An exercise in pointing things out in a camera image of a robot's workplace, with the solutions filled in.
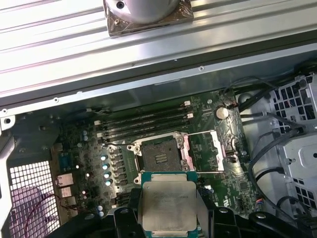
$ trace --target ventilation grille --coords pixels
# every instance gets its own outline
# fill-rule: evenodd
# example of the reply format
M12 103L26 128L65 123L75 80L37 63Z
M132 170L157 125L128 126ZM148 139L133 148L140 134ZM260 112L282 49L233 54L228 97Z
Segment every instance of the ventilation grille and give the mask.
M307 205L311 208L317 209L314 194L312 192L305 190L302 187L297 187L297 186L295 186L295 189L296 189L296 193L298 196L298 200L300 200L305 205Z
M276 114L294 122L316 119L312 96L309 92L309 84L312 81L312 76L303 76L297 82L275 90L272 96ZM282 134L290 131L290 127L282 122L279 122L279 127Z
M304 185L304 181L301 178L293 178L293 181L301 185Z
M59 227L56 200L53 194L53 181L49 162L40 162L10 168L12 211L9 215L12 238L24 237L27 217L28 238L44 238Z

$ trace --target chip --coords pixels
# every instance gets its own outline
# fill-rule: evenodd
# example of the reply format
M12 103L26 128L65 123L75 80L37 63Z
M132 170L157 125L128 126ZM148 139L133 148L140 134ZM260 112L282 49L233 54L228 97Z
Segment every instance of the chip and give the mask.
M239 186L241 191L248 189L248 184L246 182L239 183Z
M144 170L150 172L182 171L175 140L142 146Z

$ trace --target green circuit board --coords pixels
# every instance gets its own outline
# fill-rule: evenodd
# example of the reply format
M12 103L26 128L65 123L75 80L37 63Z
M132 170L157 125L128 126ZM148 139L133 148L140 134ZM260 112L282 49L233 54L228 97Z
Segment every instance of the green circuit board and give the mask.
M219 108L226 108L225 113L228 113L221 115L223 119L216 115ZM140 168L137 168L136 155L128 150L128 144L176 131L189 135L198 133L188 137L193 165L197 172L215 172L218 169L216 157L220 152L209 133L211 130L216 131L228 166L222 174L200 174L198 185L206 188L216 205L233 208L247 216L254 211L256 191L246 172L250 155L232 92L207 92L65 123L60 135L63 144L59 156L60 172L73 173L76 178L74 196L85 210L101 205L106 214L111 207L124 204L126 194L139 186L134 180ZM142 145L171 139L147 140ZM123 145L113 147L109 143ZM101 156L107 156L107 159L102 161ZM120 156L121 166L114 164L113 167L111 156ZM105 164L109 166L107 170L103 169ZM120 179L115 174L118 169L124 171ZM104 174L107 172L111 172L111 177L106 179ZM105 184L107 180L112 182L110 186ZM81 191L89 191L89 196L83 196Z

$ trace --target red wire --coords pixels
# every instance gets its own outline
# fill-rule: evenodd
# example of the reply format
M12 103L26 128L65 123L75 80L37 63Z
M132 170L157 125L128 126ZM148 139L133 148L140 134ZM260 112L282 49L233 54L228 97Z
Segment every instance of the red wire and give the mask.
M58 198L58 200L59 200L59 205L60 205L61 207L65 208L65 209L72 209L72 210L77 211L77 209L75 209L75 208L63 206L63 205L61 204L60 197L59 197L58 195L56 195L56 194L50 194L50 195L44 197L41 201L39 201L39 202L35 205L35 207L31 210L31 212L29 213L29 215L28 215L27 218L26 218L26 222L25 222L25 226L24 226L24 238L28 238L28 235L27 235L28 224L29 224L31 215L34 213L35 209L36 209L44 200L46 200L46 199L48 199L49 197L52 197L52 196L55 196L56 198Z

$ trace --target motherboard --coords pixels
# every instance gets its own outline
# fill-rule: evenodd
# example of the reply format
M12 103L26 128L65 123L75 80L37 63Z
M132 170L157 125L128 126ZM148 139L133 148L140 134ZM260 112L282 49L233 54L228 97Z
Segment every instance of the motherboard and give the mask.
M232 92L214 91L64 122L52 149L63 204L101 217L125 206L142 172L196 171L217 206L248 216L256 191L242 121Z

